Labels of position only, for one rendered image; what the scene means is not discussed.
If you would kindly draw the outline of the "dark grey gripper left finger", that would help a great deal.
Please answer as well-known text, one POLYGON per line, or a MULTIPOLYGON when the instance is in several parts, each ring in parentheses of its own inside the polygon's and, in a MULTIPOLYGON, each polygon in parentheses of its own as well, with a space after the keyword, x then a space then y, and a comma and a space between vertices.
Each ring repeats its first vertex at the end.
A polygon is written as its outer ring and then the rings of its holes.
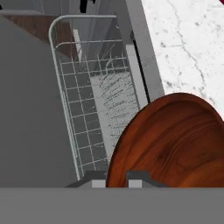
POLYGON ((107 173, 105 171, 86 171, 83 178, 68 185, 68 187, 78 188, 87 186, 90 188, 105 188, 107 173))

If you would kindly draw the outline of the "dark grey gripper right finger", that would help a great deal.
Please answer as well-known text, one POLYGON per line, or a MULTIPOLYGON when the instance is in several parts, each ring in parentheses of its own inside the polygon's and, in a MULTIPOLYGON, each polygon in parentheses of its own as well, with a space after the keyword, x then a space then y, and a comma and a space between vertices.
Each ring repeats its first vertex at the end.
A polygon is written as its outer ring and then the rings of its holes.
POLYGON ((165 184, 152 179, 147 171, 128 171, 126 179, 128 188, 166 187, 165 184))

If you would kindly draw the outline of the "brown wooden bowl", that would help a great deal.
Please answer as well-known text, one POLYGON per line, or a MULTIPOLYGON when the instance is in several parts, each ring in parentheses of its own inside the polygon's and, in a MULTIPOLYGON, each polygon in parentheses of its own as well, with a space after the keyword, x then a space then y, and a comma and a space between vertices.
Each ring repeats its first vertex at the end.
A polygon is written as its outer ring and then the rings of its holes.
POLYGON ((106 186, 125 187, 129 172, 169 187, 224 187, 224 120, 194 94, 156 99, 122 132, 106 186))

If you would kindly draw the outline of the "grey dishwasher door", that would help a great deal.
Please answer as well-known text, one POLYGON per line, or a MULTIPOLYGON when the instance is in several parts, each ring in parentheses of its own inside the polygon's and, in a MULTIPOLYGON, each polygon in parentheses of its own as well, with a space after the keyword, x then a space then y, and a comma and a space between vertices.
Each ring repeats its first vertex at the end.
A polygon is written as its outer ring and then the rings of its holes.
POLYGON ((0 16, 0 186, 75 180, 51 48, 0 16))

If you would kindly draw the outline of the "grey dishwasher body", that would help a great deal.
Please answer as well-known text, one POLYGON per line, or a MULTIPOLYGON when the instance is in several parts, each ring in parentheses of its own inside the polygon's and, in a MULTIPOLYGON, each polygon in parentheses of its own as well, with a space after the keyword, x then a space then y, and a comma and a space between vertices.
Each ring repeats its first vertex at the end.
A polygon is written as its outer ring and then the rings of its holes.
POLYGON ((0 0, 0 15, 116 15, 139 106, 165 94, 142 0, 0 0))

